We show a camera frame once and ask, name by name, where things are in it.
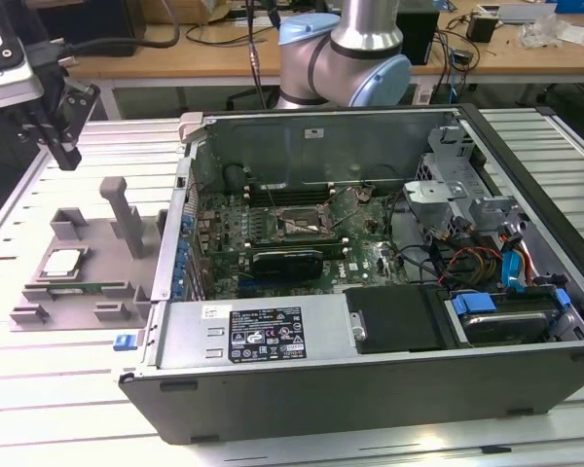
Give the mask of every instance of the warning label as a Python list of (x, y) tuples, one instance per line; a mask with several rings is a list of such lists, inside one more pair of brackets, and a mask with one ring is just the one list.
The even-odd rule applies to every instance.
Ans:
[(233, 363), (307, 358), (301, 309), (231, 311), (228, 356)]

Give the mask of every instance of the slotted metal table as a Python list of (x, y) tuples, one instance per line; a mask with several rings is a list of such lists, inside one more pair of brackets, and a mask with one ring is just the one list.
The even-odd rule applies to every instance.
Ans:
[[(584, 141), (557, 117), (535, 110), (483, 113), (584, 236)], [(121, 331), (12, 333), (9, 312), (54, 234), (49, 222), (58, 207), (79, 207), (89, 219), (111, 217), (97, 193), (108, 175), (127, 178), (128, 201), (142, 216), (167, 206), (184, 152), (177, 123), (88, 124), (75, 172), (60, 171), (40, 154), (0, 211), (0, 466), (584, 463), (584, 388), (538, 416), (169, 446), (113, 380), (138, 358), (137, 352), (113, 351)]]

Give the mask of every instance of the blue release tab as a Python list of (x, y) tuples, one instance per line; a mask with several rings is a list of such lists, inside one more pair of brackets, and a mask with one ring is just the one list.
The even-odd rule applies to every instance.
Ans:
[(524, 292), (524, 286), (519, 282), (519, 271), (522, 267), (522, 258), (514, 250), (504, 253), (502, 257), (502, 284), (513, 287), (517, 292)]
[(331, 13), (310, 13), (286, 19), (279, 29), (279, 45), (285, 46), (331, 31), (340, 17)]
[(497, 309), (491, 295), (483, 292), (460, 294), (452, 299), (452, 305), (459, 316), (465, 313), (490, 313)]
[(566, 293), (565, 289), (556, 289), (556, 300), (562, 309), (567, 309), (571, 305), (571, 297)]
[(134, 334), (119, 334), (113, 343), (113, 350), (116, 352), (125, 352), (127, 350), (136, 350), (136, 336)]

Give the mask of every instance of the power cable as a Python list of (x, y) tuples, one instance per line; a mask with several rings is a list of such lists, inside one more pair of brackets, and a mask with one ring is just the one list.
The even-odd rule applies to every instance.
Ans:
[(175, 10), (170, 5), (169, 0), (161, 0), (164, 9), (171, 18), (173, 24), (173, 37), (167, 41), (148, 41), (145, 39), (136, 39), (132, 37), (107, 37), (102, 39), (93, 39), (92, 41), (81, 42), (80, 44), (67, 45), (63, 56), (70, 56), (81, 54), (90, 49), (97, 49), (99, 47), (107, 46), (138, 46), (147, 47), (151, 49), (168, 49), (178, 43), (180, 38), (179, 22)]

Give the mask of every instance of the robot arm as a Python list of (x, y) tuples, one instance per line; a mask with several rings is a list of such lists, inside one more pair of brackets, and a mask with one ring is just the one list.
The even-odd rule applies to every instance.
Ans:
[(180, 37), (177, 17), (168, 0), (162, 0), (174, 26), (168, 41), (107, 38), (76, 46), (50, 42), (33, 10), (72, 1), (0, 0), (0, 131), (16, 141), (32, 140), (48, 148), (62, 170), (78, 166), (78, 137), (99, 96), (96, 86), (67, 81), (62, 65), (90, 48), (135, 44), (162, 49), (174, 46)]
[(285, 21), (277, 107), (397, 104), (411, 79), (411, 62), (400, 54), (397, 7), (397, 0), (345, 0), (342, 18), (309, 14)]

